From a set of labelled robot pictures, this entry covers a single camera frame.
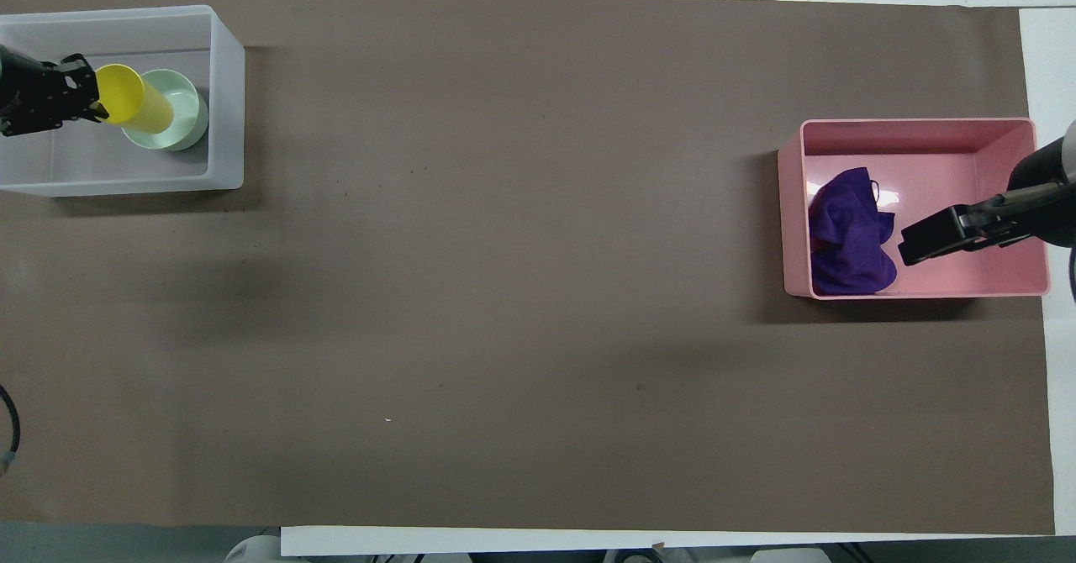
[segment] yellow cup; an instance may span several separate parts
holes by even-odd
[[[172,124],[172,104],[133,69],[112,64],[97,70],[97,88],[109,117],[104,122],[156,135]]]

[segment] purple towel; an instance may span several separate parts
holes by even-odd
[[[881,250],[893,213],[878,212],[866,168],[845,170],[810,203],[811,279],[818,294],[874,294],[893,283],[896,266]]]

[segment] pink bin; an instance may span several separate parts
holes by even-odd
[[[953,203],[1004,192],[1009,172],[1035,151],[1024,117],[958,119],[809,119],[777,154],[781,191],[784,291],[822,300],[1040,296],[1049,290],[1046,245],[1030,238],[1008,248],[954,252],[905,267],[901,229]],[[807,207],[815,193],[849,168],[878,182],[878,209],[896,213],[882,247],[896,281],[866,296],[825,296],[811,286]]]

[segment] black cable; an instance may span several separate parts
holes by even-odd
[[[837,545],[838,547],[840,547],[840,550],[844,550],[845,552],[847,552],[847,553],[848,553],[848,555],[852,558],[852,561],[855,561],[855,563],[866,563],[865,561],[862,561],[862,560],[860,559],[860,555],[859,555],[859,554],[855,554],[855,552],[853,552],[853,551],[852,551],[852,549],[850,549],[850,548],[846,547],[846,546],[845,546],[844,544],[841,544],[841,543],[837,543],[836,545]]]
[[[870,555],[867,554],[867,552],[865,550],[863,550],[863,546],[860,545],[860,543],[858,543],[858,541],[856,543],[852,543],[852,548],[854,548],[855,552],[859,552],[860,555],[863,557],[863,563],[874,563],[874,559],[870,559]]]
[[[1068,288],[1073,291],[1073,302],[1076,302],[1076,248],[1068,253]]]
[[[11,400],[11,395],[8,394],[2,384],[0,384],[0,399],[3,399],[3,404],[8,406],[8,413],[11,414],[11,448],[8,448],[8,451],[17,452],[18,441],[23,438],[23,428],[18,423],[18,410],[15,409],[15,402]]]

